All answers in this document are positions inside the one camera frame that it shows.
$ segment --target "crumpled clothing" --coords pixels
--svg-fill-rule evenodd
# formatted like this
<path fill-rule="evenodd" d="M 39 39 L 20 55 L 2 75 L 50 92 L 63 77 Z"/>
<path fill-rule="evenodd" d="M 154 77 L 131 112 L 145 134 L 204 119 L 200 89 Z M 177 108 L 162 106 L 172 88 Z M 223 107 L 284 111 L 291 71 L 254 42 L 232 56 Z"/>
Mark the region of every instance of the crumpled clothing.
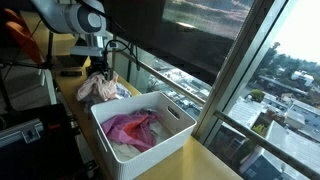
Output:
<path fill-rule="evenodd" d="M 107 81 L 104 75 L 100 72 L 92 73 L 78 89 L 77 100 L 82 100 L 91 92 L 99 95 L 103 101 L 116 98 L 117 79 L 118 74 L 116 72 L 113 72 L 113 79 L 111 81 Z"/>
<path fill-rule="evenodd" d="M 101 124 L 109 140 L 133 145 L 144 152 L 156 145 L 149 124 L 160 120 L 158 112 L 142 109 L 132 115 L 119 114 Z"/>

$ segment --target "window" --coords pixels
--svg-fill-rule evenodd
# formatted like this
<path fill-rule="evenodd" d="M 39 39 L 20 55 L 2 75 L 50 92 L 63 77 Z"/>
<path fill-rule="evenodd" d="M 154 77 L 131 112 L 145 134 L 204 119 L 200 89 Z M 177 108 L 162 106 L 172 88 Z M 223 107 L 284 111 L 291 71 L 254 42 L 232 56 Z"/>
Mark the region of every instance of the window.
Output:
<path fill-rule="evenodd" d="M 320 61 L 317 61 L 320 60 L 320 54 L 318 54 L 316 48 L 311 47 L 313 46 L 312 43 L 317 41 L 316 39 L 320 40 L 318 35 L 320 29 L 314 23 L 309 22 L 312 17 L 320 16 L 319 11 L 314 8 L 318 6 L 318 1 L 278 3 L 279 1 L 275 2 L 269 11 L 269 13 L 273 13 L 274 21 L 267 16 L 264 23 L 260 25 L 264 32 L 258 32 L 252 40 L 253 44 L 257 44 L 254 47 L 250 46 L 248 51 L 243 52 L 242 57 L 238 55 L 242 53 L 241 48 L 232 52 L 237 55 L 232 56 L 231 53 L 228 62 L 225 63 L 225 68 L 220 72 L 219 79 L 216 80 L 215 91 L 208 98 L 209 102 L 204 107 L 204 112 L 200 114 L 200 119 L 203 119 L 198 130 L 200 141 L 204 142 L 209 150 L 244 178 L 249 176 L 248 178 L 254 179 L 252 166 L 245 168 L 243 165 L 252 161 L 254 156 L 260 158 L 261 156 L 257 156 L 257 154 L 261 154 L 261 151 L 265 150 L 256 146 L 253 142 L 244 143 L 243 147 L 238 150 L 238 155 L 241 157 L 238 158 L 238 162 L 228 162 L 224 154 L 218 153 L 219 149 L 223 149 L 226 145 L 223 146 L 222 144 L 221 147 L 218 147 L 212 146 L 212 144 L 225 138 L 221 136 L 221 131 L 224 134 L 228 132 L 235 134 L 237 130 L 221 121 L 221 119 L 232 125 L 240 125 L 242 132 L 246 132 L 246 130 L 254 132 L 263 140 L 267 140 L 285 154 L 293 157 L 297 163 L 304 164 L 307 167 L 306 169 L 311 169 L 313 173 L 320 172 L 320 150 L 317 148 L 320 139 L 317 136 L 310 135 L 312 129 L 317 125 L 305 124 L 306 114 L 299 113 L 298 109 L 292 109 L 299 114 L 299 116 L 296 116 L 297 119 L 292 119 L 290 122 L 292 123 L 290 127 L 296 128 L 285 128 L 285 120 L 288 118 L 286 112 L 287 109 L 290 109 L 292 103 L 299 107 L 308 106 L 310 111 L 312 111 L 311 109 L 317 109 L 315 102 L 320 94 L 310 88 L 310 86 L 317 85 L 317 82 L 301 83 L 291 78 L 291 75 L 295 72 L 303 72 L 314 79 L 320 77 Z M 268 27 L 264 26 L 268 24 L 268 20 L 270 20 L 270 26 L 268 26 L 270 31 L 267 30 Z M 290 98 L 291 103 L 281 105 L 285 108 L 272 107 L 263 102 L 265 97 L 277 99 L 285 93 L 294 95 Z M 227 120 L 222 114 L 228 115 L 232 121 Z M 247 142 L 250 142 L 250 138 L 253 138 L 238 133 L 248 139 Z M 281 177 L 285 179 L 286 177 L 308 179 L 306 176 L 307 170 L 294 169 L 284 163 L 280 156 L 279 158 L 277 156 L 277 154 L 266 153 L 263 156 L 264 160 L 261 159 L 260 161 L 262 163 L 260 167 L 267 165 L 273 167 L 275 172 L 273 178 L 278 178 L 281 174 Z M 258 177 L 259 173 L 263 173 L 256 170 L 254 172 L 257 173 L 254 174 L 255 177 Z"/>

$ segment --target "glass window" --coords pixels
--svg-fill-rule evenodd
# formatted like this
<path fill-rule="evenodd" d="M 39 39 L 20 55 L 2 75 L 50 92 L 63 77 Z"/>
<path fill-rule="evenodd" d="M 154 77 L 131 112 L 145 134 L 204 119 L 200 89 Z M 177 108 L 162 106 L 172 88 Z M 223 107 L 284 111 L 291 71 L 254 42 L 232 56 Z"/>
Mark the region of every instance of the glass window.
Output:
<path fill-rule="evenodd" d="M 319 5 L 317 0 L 297 1 L 290 14 L 282 12 L 261 48 L 254 52 L 256 55 L 247 69 L 241 63 L 237 66 L 236 71 L 241 72 L 237 76 L 241 78 L 225 82 L 235 88 L 229 93 L 226 86 L 226 95 L 218 102 L 225 105 L 216 108 L 315 172 L 320 172 L 320 136 L 315 133 L 320 111 L 317 100 L 320 54 L 315 43 L 320 41 L 320 26 L 311 20 L 320 16 Z M 242 59 L 242 65 L 246 61 L 249 60 Z M 257 146 L 250 137 L 219 122 L 221 126 L 210 131 L 205 144 L 243 178 L 265 179 L 266 174 L 272 174 L 268 179 L 308 179 Z M 242 144 L 230 157 L 226 142 L 234 138 Z"/>

